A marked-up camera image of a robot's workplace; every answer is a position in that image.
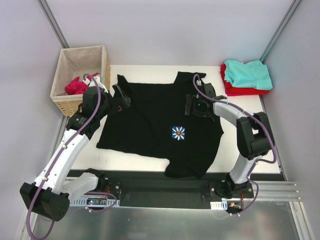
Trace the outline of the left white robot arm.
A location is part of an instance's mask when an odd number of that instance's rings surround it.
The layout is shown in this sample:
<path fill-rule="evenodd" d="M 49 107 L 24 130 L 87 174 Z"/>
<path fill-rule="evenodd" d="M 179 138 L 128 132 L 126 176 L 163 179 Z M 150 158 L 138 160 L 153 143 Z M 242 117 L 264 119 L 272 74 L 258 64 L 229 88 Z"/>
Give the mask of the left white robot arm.
<path fill-rule="evenodd" d="M 114 84 L 114 95 L 101 87 L 90 86 L 82 96 L 77 111 L 69 118 L 63 139 L 44 170 L 33 183 L 23 183 L 19 192 L 32 212 L 52 221 L 60 221 L 70 204 L 87 192 L 107 193 L 102 171 L 89 168 L 69 183 L 66 177 L 82 149 L 100 127 L 102 118 L 130 106 L 131 100 Z"/>

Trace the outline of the black t shirt with flower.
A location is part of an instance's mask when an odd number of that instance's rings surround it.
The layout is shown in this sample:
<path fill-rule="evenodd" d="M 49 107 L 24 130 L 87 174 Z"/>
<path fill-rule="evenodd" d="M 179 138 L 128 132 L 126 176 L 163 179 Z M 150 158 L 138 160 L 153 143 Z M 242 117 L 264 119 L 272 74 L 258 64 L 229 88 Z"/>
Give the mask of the black t shirt with flower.
<path fill-rule="evenodd" d="M 130 106 L 108 115 L 97 148 L 167 159 L 170 178 L 201 178 L 213 164 L 223 135 L 220 118 L 185 115 L 187 95 L 195 95 L 194 74 L 178 72 L 173 83 L 118 86 Z"/>

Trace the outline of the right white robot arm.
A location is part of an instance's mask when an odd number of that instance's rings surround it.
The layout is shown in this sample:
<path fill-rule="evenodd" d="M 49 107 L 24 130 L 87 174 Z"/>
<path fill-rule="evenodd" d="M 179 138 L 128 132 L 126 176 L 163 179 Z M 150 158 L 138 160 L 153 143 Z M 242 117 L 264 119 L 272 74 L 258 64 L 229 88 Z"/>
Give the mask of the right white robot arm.
<path fill-rule="evenodd" d="M 251 113 L 231 103 L 225 96 L 216 95 L 210 83 L 195 81 L 196 95 L 186 95 L 185 115 L 202 118 L 218 117 L 236 127 L 239 156 L 225 180 L 215 187 L 219 197 L 231 199 L 249 188 L 249 178 L 262 157 L 275 147 L 267 115 Z"/>

